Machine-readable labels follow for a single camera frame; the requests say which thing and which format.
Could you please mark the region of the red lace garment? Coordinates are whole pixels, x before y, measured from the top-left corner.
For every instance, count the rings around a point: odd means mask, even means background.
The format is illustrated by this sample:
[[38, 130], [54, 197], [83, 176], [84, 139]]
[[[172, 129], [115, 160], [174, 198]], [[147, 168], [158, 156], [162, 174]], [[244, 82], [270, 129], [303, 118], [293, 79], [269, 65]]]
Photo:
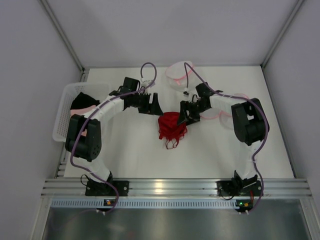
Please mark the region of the red lace garment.
[[186, 123], [178, 124], [179, 112], [165, 112], [158, 118], [159, 139], [164, 140], [167, 150], [175, 149], [187, 134]]

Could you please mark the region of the pink-trimmed mesh laundry bag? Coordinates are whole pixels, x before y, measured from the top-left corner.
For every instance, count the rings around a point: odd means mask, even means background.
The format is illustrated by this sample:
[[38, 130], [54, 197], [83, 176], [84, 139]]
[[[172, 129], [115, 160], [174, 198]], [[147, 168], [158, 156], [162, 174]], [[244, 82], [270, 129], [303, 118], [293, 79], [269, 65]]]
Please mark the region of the pink-trimmed mesh laundry bag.
[[169, 66], [164, 72], [169, 86], [179, 92], [191, 91], [196, 86], [196, 76], [188, 66], [185, 68], [185, 63], [194, 67], [191, 61], [180, 61]]

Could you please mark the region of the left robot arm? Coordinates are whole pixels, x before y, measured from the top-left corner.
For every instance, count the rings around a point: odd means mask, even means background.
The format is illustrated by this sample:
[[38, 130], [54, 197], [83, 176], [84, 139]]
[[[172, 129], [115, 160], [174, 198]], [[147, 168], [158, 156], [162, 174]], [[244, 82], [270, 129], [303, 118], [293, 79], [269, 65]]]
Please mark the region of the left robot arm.
[[115, 115], [130, 107], [136, 108], [140, 114], [162, 116], [158, 94], [147, 91], [155, 81], [125, 77], [123, 84], [99, 105], [82, 115], [74, 114], [65, 141], [70, 164], [88, 172], [94, 182], [111, 185], [112, 173], [101, 156], [103, 131]]

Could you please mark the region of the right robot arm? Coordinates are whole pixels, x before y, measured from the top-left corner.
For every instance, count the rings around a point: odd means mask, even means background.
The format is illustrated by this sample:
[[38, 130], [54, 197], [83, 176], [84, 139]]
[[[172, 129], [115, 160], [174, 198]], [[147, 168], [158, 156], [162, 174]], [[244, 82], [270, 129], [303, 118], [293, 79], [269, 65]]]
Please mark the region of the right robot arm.
[[195, 87], [198, 99], [180, 102], [177, 125], [190, 125], [200, 121], [201, 113], [215, 109], [231, 116], [233, 132], [240, 142], [233, 150], [237, 174], [245, 179], [256, 174], [256, 156], [266, 143], [269, 123], [257, 98], [227, 95], [212, 90], [207, 82]]

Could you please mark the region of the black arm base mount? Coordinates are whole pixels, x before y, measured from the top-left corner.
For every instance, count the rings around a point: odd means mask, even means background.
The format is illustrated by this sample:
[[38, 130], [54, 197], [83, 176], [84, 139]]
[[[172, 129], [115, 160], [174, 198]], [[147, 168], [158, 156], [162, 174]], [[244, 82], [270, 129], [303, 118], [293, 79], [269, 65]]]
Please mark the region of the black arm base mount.
[[217, 182], [218, 196], [226, 200], [232, 197], [258, 197], [261, 194], [262, 185], [259, 180], [221, 180]]

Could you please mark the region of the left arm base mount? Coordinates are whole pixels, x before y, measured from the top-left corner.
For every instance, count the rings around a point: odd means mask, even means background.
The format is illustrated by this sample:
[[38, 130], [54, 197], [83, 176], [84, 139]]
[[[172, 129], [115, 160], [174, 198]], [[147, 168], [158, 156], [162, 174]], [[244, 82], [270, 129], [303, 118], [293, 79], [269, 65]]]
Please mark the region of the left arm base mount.
[[[117, 190], [120, 197], [127, 197], [129, 192], [130, 182], [127, 180], [114, 180], [113, 187]], [[92, 179], [86, 184], [85, 196], [89, 197], [104, 197], [116, 196], [116, 191], [106, 183], [96, 182]]]

